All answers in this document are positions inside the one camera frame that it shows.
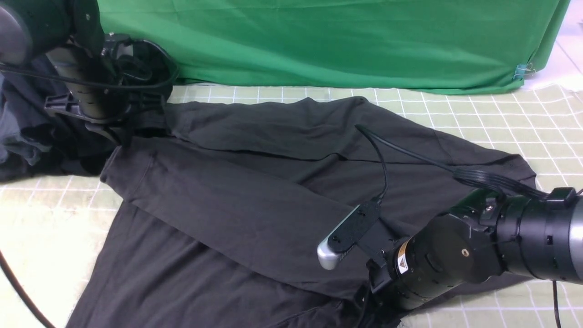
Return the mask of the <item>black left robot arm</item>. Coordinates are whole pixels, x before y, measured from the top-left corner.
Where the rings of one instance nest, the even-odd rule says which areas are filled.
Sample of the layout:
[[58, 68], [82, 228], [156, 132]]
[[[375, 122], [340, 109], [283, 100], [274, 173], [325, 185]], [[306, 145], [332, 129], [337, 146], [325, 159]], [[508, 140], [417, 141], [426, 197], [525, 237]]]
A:
[[1, 70], [63, 82], [48, 114], [76, 118], [121, 145], [133, 116], [163, 110], [179, 65], [158, 44], [106, 33], [95, 0], [3, 0]]

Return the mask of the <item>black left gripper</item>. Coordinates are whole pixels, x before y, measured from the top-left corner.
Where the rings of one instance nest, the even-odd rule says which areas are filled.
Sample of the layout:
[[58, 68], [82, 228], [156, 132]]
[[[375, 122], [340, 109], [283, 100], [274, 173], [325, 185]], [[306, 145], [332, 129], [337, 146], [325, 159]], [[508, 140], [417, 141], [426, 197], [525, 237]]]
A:
[[106, 137], [115, 145], [125, 145], [134, 135], [165, 135], [165, 106], [166, 98], [160, 93], [129, 91], [50, 96], [44, 108], [52, 116], [81, 120], [90, 132]]

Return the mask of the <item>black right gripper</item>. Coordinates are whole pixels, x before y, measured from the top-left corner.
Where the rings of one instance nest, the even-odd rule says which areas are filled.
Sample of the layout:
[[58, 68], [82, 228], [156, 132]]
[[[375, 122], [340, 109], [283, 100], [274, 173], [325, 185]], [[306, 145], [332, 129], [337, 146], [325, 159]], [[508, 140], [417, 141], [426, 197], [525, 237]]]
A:
[[367, 231], [371, 303], [398, 312], [506, 287], [495, 246], [504, 194], [475, 190], [406, 236], [379, 219]]

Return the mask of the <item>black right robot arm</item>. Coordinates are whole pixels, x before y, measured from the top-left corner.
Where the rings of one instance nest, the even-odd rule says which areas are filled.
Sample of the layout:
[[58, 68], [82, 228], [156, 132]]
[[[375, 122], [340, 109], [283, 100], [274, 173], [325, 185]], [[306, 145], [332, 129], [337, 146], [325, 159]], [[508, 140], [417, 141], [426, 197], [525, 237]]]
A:
[[370, 266], [381, 306], [408, 312], [460, 287], [525, 277], [582, 284], [582, 196], [547, 200], [475, 190]]

